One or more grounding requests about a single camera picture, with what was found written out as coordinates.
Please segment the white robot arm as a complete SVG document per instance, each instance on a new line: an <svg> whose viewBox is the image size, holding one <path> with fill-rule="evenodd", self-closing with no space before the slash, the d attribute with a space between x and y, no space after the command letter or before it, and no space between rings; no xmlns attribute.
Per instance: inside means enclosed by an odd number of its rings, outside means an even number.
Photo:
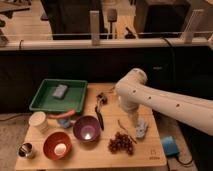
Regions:
<svg viewBox="0 0 213 171"><path fill-rule="evenodd" d="M146 73L133 68L116 83L115 91L126 113L133 114L145 105L213 136L212 100L158 90L148 87L146 82Z"/></svg>

